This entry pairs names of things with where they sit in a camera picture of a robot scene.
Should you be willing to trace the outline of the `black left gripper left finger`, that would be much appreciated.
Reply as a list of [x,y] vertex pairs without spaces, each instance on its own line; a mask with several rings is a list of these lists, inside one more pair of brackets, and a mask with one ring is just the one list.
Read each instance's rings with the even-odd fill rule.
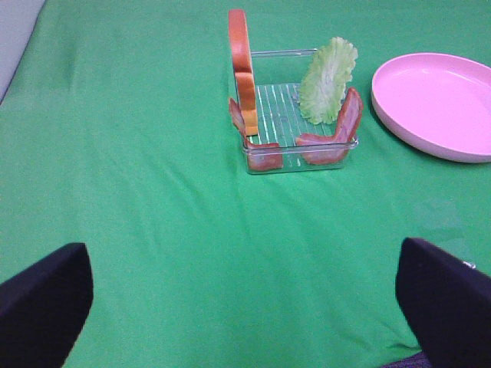
[[63,366],[93,299],[84,243],[64,245],[1,283],[1,366]]

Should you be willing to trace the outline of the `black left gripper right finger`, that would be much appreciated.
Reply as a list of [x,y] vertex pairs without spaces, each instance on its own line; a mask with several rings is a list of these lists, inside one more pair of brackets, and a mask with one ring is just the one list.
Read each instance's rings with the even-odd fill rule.
[[434,367],[490,365],[490,278],[422,238],[405,238],[395,294]]

